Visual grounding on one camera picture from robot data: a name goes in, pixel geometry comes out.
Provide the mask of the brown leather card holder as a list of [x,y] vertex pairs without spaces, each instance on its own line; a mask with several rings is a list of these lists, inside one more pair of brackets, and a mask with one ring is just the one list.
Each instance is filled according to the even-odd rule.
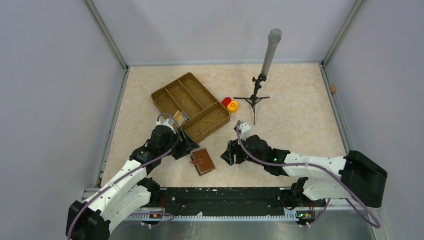
[[208,150],[205,148],[193,151],[190,158],[199,176],[204,176],[216,169]]

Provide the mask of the gold card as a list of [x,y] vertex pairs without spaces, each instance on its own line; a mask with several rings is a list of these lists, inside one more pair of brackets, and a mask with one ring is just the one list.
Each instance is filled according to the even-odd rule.
[[180,126],[190,119],[184,111],[179,110],[174,114],[173,118],[178,122]]

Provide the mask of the woven brown divided tray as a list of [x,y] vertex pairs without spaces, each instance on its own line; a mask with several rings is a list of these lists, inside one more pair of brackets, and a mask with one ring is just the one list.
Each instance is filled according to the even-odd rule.
[[151,95],[161,113],[188,115],[181,126],[200,143],[230,122],[231,113],[191,72],[160,88]]

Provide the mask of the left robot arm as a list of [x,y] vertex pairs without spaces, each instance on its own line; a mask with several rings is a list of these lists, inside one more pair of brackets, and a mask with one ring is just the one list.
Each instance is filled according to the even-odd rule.
[[150,138],[135,149],[124,166],[99,191],[68,210],[69,240],[108,240],[114,230],[137,209],[160,202],[159,187],[147,176],[168,156],[179,160],[200,146],[177,120],[160,117]]

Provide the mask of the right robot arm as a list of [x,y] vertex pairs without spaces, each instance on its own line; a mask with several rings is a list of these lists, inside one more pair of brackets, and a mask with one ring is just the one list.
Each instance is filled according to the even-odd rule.
[[251,135],[251,126],[236,124],[235,140],[227,143],[221,159],[230,166],[252,162],[273,176],[298,177],[300,186],[293,186],[293,200],[299,206],[323,199],[348,199],[369,208],[383,203],[388,173],[357,150],[346,156],[318,157],[272,148],[258,135]]

